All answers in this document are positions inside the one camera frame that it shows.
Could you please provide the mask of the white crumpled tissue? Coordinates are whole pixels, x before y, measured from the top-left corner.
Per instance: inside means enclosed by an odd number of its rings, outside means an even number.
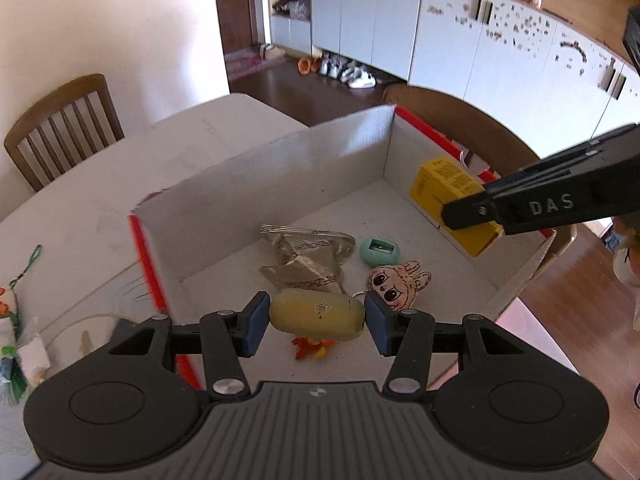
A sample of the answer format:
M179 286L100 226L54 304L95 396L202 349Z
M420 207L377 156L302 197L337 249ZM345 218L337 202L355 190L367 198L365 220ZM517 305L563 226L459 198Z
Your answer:
M32 318L18 338L17 357L26 382L38 387L46 378L51 361L40 335L38 318Z

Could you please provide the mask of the green fringe decoration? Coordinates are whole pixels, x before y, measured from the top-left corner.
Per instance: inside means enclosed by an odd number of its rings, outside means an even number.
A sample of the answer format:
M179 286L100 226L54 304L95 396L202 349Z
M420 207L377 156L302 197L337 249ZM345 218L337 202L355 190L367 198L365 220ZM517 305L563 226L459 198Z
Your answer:
M19 404L27 387L28 382L17 359L14 356L2 356L1 389L6 403L9 405Z

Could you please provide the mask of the dark brown door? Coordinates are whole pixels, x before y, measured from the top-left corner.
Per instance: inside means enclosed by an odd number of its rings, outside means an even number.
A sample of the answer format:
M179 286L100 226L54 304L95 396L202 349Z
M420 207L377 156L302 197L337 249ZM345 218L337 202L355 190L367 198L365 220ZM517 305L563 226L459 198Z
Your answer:
M216 0L224 55L249 47L257 41L254 0Z

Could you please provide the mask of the brown wooden chair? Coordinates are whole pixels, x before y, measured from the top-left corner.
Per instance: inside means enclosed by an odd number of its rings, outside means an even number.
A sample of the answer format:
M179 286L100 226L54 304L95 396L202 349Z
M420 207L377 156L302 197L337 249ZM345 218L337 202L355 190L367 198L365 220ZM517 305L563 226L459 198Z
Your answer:
M124 137L106 77L97 73L63 84L29 107L3 145L30 187L39 192Z
M405 107L462 149L462 162L493 177L536 162L539 157L513 132L475 106L436 90L391 84L383 92L385 104Z

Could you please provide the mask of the yellowish oblong soft pouch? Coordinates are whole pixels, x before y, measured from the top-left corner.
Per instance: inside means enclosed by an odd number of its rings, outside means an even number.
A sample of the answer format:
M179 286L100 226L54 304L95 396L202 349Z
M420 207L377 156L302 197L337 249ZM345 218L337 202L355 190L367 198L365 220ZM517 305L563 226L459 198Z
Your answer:
M363 304L351 296L298 288L283 289L269 307L276 330L310 339L356 339L365 316Z

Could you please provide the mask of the red dragon plush toy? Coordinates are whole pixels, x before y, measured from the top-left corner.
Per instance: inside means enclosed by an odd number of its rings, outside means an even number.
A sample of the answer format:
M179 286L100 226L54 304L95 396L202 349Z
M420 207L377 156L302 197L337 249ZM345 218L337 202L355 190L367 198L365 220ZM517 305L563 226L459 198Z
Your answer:
M307 337L295 337L292 339L292 345L296 347L296 360L306 358L323 359L329 348L334 344L335 341L331 339L311 339Z

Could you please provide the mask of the white wall cabinet unit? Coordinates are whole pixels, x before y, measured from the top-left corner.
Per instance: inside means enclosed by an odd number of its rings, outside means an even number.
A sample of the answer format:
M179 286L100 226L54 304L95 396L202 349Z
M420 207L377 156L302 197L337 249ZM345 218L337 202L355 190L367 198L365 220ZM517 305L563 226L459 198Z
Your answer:
M270 37L456 96L546 156L639 118L639 0L268 0Z

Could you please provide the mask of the teal plastic pencil sharpener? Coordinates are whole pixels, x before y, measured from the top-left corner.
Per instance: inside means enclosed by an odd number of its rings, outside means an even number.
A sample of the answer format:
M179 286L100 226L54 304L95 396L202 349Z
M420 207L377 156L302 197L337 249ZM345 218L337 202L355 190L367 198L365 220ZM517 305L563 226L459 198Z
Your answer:
M368 237L360 242L359 255L361 260L371 268L394 266L400 260L400 249L392 240Z

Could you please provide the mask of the red cardboard shoe box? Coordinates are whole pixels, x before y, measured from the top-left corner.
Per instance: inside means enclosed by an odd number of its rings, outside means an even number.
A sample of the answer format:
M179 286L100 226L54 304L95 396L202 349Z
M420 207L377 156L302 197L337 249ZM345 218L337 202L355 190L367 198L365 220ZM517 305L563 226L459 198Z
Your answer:
M442 149L393 107L294 132L211 166L139 204L134 239L156 303L177 324L243 309L274 252L265 223L392 240L432 279L416 308L439 322L498 318L553 243L543 232L502 236L470 256L411 199L424 162Z

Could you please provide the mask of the silver foil snack bag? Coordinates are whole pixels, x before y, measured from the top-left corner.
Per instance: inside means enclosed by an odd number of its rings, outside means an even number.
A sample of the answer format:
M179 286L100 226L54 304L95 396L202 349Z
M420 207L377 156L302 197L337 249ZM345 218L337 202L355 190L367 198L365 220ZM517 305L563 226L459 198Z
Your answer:
M259 272L277 289L344 292L342 265L356 246L351 235L276 224L262 224L259 233L277 258L276 264L262 266Z

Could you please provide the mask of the cartoon bunny face plush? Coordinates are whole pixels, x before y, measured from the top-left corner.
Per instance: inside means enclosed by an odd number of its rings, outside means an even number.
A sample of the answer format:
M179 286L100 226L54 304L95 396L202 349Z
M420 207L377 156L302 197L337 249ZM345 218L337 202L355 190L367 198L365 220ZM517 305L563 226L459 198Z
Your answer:
M423 270L419 261L409 260L372 269L367 288L376 292L392 310L402 311L412 306L416 295L431 279L432 274Z

